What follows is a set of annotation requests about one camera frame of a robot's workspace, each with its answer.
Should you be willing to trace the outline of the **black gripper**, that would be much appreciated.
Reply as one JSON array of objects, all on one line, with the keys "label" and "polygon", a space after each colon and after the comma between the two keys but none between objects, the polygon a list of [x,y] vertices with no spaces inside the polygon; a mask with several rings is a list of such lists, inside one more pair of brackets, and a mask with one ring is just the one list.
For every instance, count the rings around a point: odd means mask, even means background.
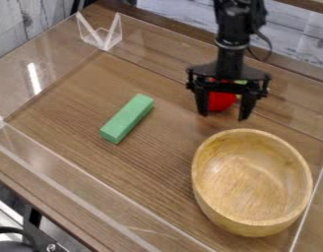
[{"label": "black gripper", "polygon": [[238,120],[246,120],[258,98],[268,95],[271,75],[247,65],[235,70],[217,70],[217,62],[193,65],[187,69],[187,88],[195,93],[197,111],[208,113],[208,92],[242,95]]}]

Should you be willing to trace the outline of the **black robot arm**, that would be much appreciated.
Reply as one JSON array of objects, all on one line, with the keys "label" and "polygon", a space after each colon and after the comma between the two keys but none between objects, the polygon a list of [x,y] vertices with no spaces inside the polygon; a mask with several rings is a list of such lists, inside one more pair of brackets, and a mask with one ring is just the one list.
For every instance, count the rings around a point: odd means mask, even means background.
[{"label": "black robot arm", "polygon": [[268,95],[271,75],[244,64],[244,50],[250,48],[250,38],[260,33],[266,24],[264,0],[212,0],[217,33],[213,43],[217,47],[216,59],[187,69],[187,88],[195,94],[199,114],[207,116],[224,110],[228,104],[217,105],[224,96],[232,100],[240,96],[238,120],[246,120],[256,106],[256,101]]}]

